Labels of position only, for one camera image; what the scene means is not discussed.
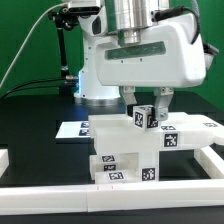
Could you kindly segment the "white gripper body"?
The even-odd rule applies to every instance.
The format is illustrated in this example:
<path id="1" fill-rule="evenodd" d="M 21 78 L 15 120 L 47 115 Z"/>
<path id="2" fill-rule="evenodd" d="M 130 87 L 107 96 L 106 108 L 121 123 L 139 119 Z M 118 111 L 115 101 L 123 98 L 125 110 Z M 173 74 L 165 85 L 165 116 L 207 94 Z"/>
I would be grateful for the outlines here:
<path id="1" fill-rule="evenodd" d="M 191 14 L 167 19 L 141 32 L 137 45 L 121 47 L 107 36 L 95 47 L 95 68 L 105 86 L 177 87 L 200 85 L 206 75 L 202 40 Z"/>

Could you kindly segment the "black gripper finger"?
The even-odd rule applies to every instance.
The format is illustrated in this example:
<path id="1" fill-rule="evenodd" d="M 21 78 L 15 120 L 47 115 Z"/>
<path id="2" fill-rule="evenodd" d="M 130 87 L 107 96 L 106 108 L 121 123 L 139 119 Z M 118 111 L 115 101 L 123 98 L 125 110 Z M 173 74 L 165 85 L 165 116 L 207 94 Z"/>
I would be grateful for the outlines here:
<path id="1" fill-rule="evenodd" d="M 171 87 L 158 87 L 154 90 L 155 117 L 158 121 L 168 119 L 168 108 L 173 98 L 174 90 Z"/>
<path id="2" fill-rule="evenodd" d="M 119 92 L 121 97 L 123 98 L 126 114 L 128 116 L 133 115 L 133 107 L 137 105 L 137 101 L 135 98 L 135 87 L 134 86 L 121 86 L 119 88 Z"/>

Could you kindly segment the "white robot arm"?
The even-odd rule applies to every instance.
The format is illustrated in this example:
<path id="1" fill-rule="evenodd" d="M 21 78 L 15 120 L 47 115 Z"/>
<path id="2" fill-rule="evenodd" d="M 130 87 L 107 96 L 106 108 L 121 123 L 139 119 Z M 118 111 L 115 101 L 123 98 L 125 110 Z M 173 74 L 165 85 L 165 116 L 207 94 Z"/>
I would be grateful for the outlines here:
<path id="1" fill-rule="evenodd" d="M 103 86 L 154 87 L 154 116 L 165 120 L 174 88 L 200 85 L 219 53 L 202 41 L 196 1 L 111 0 L 113 29 L 94 35 L 93 62 Z"/>

